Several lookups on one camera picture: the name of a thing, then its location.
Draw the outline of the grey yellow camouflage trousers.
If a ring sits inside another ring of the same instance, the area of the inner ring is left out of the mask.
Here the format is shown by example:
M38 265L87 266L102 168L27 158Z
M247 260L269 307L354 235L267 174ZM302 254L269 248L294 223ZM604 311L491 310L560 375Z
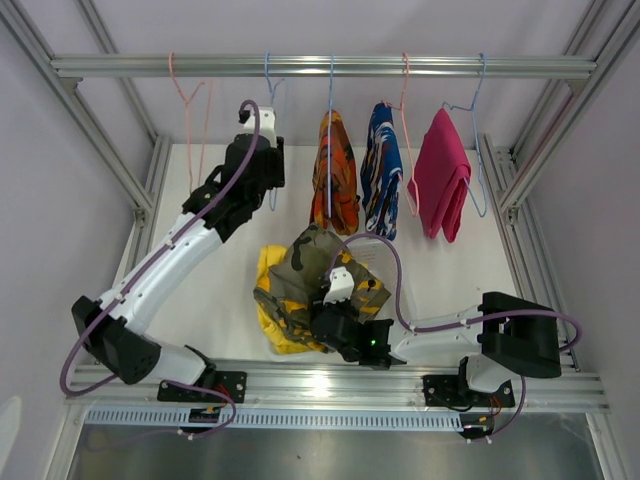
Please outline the grey yellow camouflage trousers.
M289 246L284 259L268 270L268 286L255 286L253 297L278 321L287 339L308 345L312 351L328 349L312 339L311 301L320 293L333 257L345 267L355 287L351 301L361 321L374 320L390 297L383 282L357 262L341 239L321 226L308 226Z

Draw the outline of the light blue hanger camo trousers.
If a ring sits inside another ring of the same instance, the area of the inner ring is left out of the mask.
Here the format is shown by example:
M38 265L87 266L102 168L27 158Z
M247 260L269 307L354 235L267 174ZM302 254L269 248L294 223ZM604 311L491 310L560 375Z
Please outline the light blue hanger camo trousers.
M267 82L267 88L269 92L269 105L273 107L275 98L276 98L277 88L284 81L284 78L279 79L276 82L273 82L271 80L270 70L269 70L270 57L271 57L271 52L267 51L264 56L264 77ZM272 212L275 212L277 208L277 195L278 195L278 191L276 189L273 189L269 192L269 208Z

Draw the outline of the orange camouflage trousers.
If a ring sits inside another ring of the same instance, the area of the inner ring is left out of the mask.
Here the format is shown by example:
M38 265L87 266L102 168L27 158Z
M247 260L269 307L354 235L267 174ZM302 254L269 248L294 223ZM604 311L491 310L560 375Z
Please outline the orange camouflage trousers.
M325 114L319 131L319 146L314 162L312 186L313 197L310 223L339 235L353 235L359 229L359 196L355 155L341 115L333 110L332 123L332 207L329 222L327 215L327 122Z

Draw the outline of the blue white patterned trousers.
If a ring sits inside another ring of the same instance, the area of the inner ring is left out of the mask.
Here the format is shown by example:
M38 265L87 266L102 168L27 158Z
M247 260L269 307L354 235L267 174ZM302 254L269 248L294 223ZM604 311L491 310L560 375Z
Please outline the blue white patterned trousers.
M384 102L372 110L360 168L365 229L393 241L397 235L403 164L392 108Z

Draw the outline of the light blue hanger orange trousers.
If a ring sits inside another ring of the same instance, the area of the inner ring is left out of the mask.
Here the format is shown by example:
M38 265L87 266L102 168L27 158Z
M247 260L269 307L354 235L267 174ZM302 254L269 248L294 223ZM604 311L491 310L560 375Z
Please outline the light blue hanger orange trousers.
M329 90L328 90L328 122L327 122L327 215L329 222L332 219L333 207L332 207L332 123L333 123L333 88L334 88L334 54L330 54L329 62Z

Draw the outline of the pink wire hanger blue trousers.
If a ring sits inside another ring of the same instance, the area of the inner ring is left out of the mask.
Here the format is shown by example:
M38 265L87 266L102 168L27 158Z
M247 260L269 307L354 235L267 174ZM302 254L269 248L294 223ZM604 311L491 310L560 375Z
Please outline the pink wire hanger blue trousers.
M410 214L413 218L417 218L420 213L420 205L419 205L420 195L419 195L419 187L417 186L417 183L414 178L415 160L414 160L414 155L413 155L413 151L410 143L409 132L408 132L406 116L405 116L406 95L408 91L409 77L410 77L410 58L407 52L402 53L402 59L404 62L404 68L403 68L404 80L403 80L403 86L402 86L402 91L400 96L400 103L398 106L386 100L384 100L383 103L385 104L386 107L392 110L396 110L400 114L401 126L403 130L405 144L406 144L406 150L409 157L410 170L409 170L408 180L405 180L404 176L400 175L399 181L402 186L402 192L404 194L406 203L409 207Z

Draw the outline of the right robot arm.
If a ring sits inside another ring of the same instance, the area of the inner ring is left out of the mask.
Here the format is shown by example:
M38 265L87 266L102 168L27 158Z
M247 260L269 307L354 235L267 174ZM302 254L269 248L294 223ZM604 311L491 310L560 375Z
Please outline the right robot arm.
M508 380L561 376L558 314L493 291L479 305L413 321L359 321L348 301L312 308L312 338L348 363L377 370L395 366L458 368L456 395L478 404Z

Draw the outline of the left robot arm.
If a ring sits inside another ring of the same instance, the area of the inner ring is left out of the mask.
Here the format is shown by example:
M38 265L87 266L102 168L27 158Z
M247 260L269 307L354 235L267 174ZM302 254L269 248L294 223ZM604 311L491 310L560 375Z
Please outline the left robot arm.
M211 361L192 347L155 341L146 331L189 273L252 218L268 191L284 184L283 137L237 135L154 250L98 299L75 301L71 315L81 348L127 385L155 377L180 382L192 400L209 398L216 385Z

